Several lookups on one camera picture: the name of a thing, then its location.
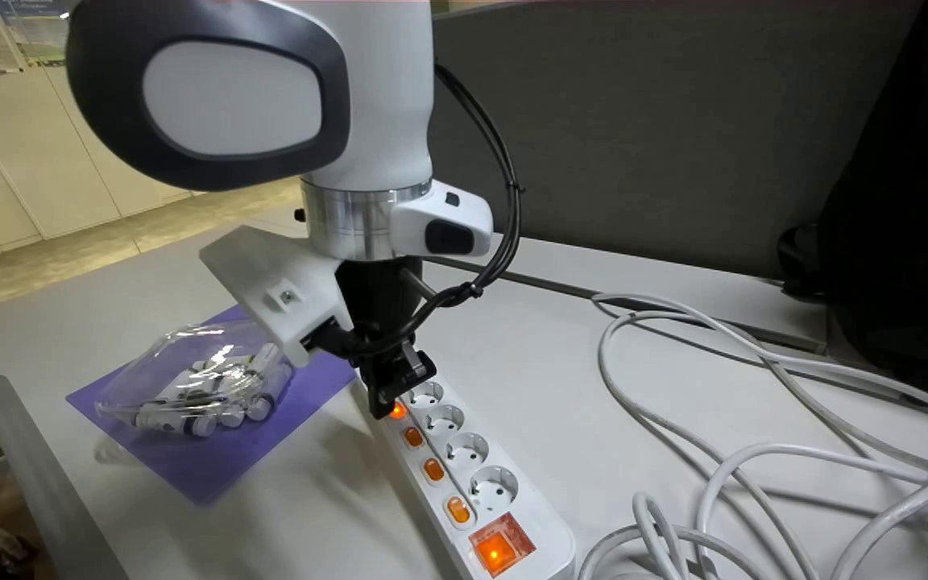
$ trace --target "transparent plastic bag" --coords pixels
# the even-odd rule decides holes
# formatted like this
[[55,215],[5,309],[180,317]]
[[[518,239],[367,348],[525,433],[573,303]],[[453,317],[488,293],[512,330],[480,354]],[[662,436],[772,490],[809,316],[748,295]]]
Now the transparent plastic bag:
[[252,320],[189,326],[128,364],[95,407],[137,429],[209,437],[218,425],[267,419],[293,374]]

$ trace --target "white power strip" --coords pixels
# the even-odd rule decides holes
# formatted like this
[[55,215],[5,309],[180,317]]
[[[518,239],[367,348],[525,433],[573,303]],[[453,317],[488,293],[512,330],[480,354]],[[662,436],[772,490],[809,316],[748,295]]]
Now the white power strip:
[[379,430],[462,577],[574,576],[567,524],[443,379],[406,392]]

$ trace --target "gray partition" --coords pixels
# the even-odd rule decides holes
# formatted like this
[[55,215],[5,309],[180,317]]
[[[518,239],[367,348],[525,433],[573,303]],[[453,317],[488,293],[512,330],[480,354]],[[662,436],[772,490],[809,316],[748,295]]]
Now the gray partition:
[[[528,187],[524,234],[777,274],[814,219],[920,0],[537,2],[435,21]],[[442,88],[436,176],[504,213],[485,143]]]

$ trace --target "black button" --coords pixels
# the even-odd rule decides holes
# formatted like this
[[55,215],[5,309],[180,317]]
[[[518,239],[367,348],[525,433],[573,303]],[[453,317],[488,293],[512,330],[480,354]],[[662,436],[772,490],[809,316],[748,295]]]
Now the black button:
[[425,247],[434,254],[470,254],[474,249],[474,234],[464,226],[432,220],[425,227]]

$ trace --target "purple paper sheet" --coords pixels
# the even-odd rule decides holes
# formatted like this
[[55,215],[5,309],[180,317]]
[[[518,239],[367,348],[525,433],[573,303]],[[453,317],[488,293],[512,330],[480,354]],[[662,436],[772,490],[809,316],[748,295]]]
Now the purple paper sheet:
[[[234,307],[206,323],[244,318],[246,312]],[[99,416],[96,397],[123,368],[70,393],[68,403],[197,506],[220,498],[242,474],[356,378],[345,360],[319,353],[306,367],[297,368],[284,398],[266,421],[246,420],[238,429],[218,427],[210,437],[199,438],[134,429],[119,419]]]

